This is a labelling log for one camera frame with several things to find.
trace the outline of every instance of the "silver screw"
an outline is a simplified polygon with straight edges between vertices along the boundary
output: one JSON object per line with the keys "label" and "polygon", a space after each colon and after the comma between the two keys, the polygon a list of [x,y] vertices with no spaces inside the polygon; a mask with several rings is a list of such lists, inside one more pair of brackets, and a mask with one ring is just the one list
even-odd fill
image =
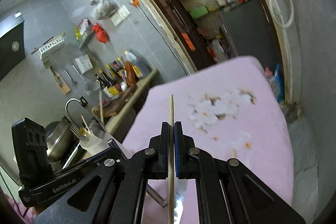
{"label": "silver screw", "polygon": [[200,150],[196,147],[193,147],[189,149],[189,152],[193,155],[197,155],[200,152]]}
{"label": "silver screw", "polygon": [[229,164],[230,164],[231,166],[238,166],[238,165],[239,165],[239,161],[236,160],[236,159],[230,159],[230,160],[229,160]]}
{"label": "silver screw", "polygon": [[155,153],[155,149],[154,148],[147,148],[145,150],[145,154],[146,155],[153,155]]}
{"label": "silver screw", "polygon": [[115,160],[113,159],[107,159],[104,161],[104,165],[107,167],[113,166],[115,164]]}

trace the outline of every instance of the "metal bowl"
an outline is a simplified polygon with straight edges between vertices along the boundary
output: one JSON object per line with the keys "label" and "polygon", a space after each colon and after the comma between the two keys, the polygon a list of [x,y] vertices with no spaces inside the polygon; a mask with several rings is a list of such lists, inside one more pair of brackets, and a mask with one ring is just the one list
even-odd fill
{"label": "metal bowl", "polygon": [[[47,135],[55,124],[55,122],[52,122],[46,127]],[[51,134],[47,136],[47,156],[51,162],[60,160],[70,148],[73,140],[70,125],[71,123],[66,118],[63,118],[56,128],[52,130]]]}

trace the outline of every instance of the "yellow label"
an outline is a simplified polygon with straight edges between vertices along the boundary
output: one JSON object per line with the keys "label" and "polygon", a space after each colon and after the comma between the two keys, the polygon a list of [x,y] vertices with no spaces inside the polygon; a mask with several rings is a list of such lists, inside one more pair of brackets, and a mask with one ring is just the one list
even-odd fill
{"label": "yellow label", "polygon": [[134,72],[135,72],[135,75],[136,75],[138,78],[142,77],[142,73],[139,71],[138,67],[137,67],[136,65],[133,65],[132,67],[133,67],[133,70],[134,70]]}
{"label": "yellow label", "polygon": [[117,95],[119,93],[119,91],[114,86],[109,87],[109,92],[113,95]]}

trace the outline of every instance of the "pink table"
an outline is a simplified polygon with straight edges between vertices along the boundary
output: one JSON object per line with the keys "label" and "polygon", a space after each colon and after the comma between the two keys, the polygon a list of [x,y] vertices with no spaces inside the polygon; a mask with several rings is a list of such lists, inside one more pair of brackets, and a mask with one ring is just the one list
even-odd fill
{"label": "pink table", "polygon": [[[131,152],[148,147],[169,121],[169,96],[174,95],[175,121],[196,147],[213,157],[238,158],[289,205],[293,196],[293,153],[285,118],[259,62],[239,57],[149,91],[123,145]],[[215,102],[204,103],[207,98]],[[224,112],[214,118],[213,113]],[[164,198],[168,181],[150,181]],[[188,180],[181,223],[198,223],[194,180]],[[167,208],[147,196],[143,223],[167,223]]]}

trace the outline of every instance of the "white switch plate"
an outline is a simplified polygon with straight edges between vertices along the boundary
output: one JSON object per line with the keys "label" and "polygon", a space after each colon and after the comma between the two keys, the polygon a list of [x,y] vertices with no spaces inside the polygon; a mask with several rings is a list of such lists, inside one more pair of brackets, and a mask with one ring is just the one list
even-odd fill
{"label": "white switch plate", "polygon": [[125,5],[122,5],[118,11],[111,17],[111,20],[115,26],[118,26],[125,18],[130,15],[130,11],[126,8]]}

